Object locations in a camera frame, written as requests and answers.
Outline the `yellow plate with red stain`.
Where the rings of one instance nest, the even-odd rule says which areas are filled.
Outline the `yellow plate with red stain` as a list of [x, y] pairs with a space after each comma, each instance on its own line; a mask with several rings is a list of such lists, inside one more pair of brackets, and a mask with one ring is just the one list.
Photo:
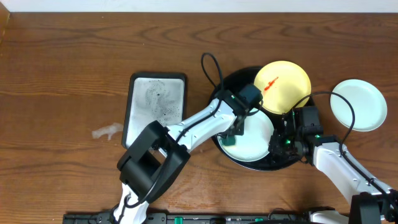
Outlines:
[[255, 76], [254, 85], [261, 90], [262, 107], [274, 114], [287, 113], [293, 106], [303, 107], [312, 90], [305, 70], [284, 60], [262, 67]]

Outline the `mint plate with long stain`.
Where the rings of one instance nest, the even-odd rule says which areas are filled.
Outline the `mint plate with long stain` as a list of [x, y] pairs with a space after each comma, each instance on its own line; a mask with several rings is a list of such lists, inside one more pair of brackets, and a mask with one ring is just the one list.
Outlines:
[[387, 116], [383, 94], [372, 84], [358, 79], [342, 81], [333, 89], [330, 106], [336, 119], [355, 131], [373, 131]]

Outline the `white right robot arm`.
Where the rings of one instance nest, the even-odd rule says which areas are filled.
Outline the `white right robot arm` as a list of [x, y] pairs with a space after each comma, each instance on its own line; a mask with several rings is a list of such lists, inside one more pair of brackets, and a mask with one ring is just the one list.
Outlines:
[[269, 152], [289, 163], [303, 160], [324, 173], [350, 205], [348, 215], [330, 208], [307, 212], [308, 223], [397, 223], [397, 190], [364, 168], [335, 135], [325, 135], [318, 116], [284, 114]]

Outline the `green scrubbing sponge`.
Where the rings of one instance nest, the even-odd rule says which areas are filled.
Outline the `green scrubbing sponge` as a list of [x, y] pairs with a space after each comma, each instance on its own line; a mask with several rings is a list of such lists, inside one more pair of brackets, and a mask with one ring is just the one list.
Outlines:
[[225, 138], [221, 138], [221, 144], [224, 147], [234, 146], [236, 144], [236, 137], [235, 136], [227, 136]]

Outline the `mint plate with small stain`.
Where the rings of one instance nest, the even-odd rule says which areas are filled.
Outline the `mint plate with small stain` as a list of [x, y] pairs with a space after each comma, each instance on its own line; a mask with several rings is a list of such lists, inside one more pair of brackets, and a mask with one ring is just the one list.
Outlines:
[[274, 126], [269, 117], [262, 111], [249, 116], [244, 121], [244, 134], [235, 135], [236, 144], [224, 147], [221, 136], [217, 137], [221, 149], [233, 159], [241, 162], [254, 162], [266, 157], [269, 153], [269, 141]]

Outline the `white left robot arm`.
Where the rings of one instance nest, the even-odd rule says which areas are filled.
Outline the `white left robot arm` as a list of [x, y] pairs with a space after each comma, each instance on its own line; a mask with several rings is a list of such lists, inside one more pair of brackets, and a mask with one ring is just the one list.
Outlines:
[[217, 134], [235, 132], [259, 102], [245, 92], [221, 90], [199, 113], [170, 126], [149, 123], [118, 161], [122, 197], [115, 223], [143, 223], [150, 203], [174, 183], [190, 153]]

